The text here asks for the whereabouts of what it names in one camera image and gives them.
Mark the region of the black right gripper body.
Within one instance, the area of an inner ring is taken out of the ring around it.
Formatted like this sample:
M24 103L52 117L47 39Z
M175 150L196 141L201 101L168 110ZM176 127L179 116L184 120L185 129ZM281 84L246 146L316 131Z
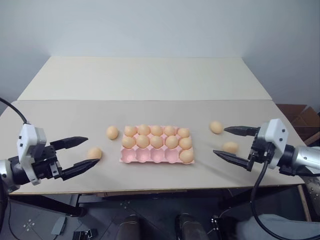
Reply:
M272 143L267 142L264 138L259 138L259 132L260 127L257 128L249 152L248 162L250 165L253 165L254 163L263 164L264 162L270 164L272 160Z

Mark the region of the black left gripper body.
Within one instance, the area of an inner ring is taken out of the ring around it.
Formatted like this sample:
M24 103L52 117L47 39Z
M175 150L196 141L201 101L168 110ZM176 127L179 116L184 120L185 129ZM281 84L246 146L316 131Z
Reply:
M46 146L40 157L31 164L38 179L58 179L62 177L62 167L57 158L56 148L50 144Z

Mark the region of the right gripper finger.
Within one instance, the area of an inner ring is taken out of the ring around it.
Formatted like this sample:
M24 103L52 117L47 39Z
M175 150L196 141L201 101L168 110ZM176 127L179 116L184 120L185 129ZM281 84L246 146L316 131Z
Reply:
M242 167L249 172L252 170L253 163L247 159L238 157L233 153L229 153L221 150L213 150L213 153L230 164Z
M224 128L225 132L231 133L237 136L252 136L254 137L260 130L260 127L250 127L250 126L229 126Z

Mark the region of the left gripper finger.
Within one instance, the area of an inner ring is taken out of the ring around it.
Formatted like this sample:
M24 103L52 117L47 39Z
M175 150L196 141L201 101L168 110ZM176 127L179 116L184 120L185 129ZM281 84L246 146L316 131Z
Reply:
M96 158L75 163L72 167L62 170L60 177L63 181L76 177L94 167L99 161L100 159Z
M73 136L73 137L52 141L50 145L53 146L55 150L70 149L82 144L87 140L88 140L87 137Z

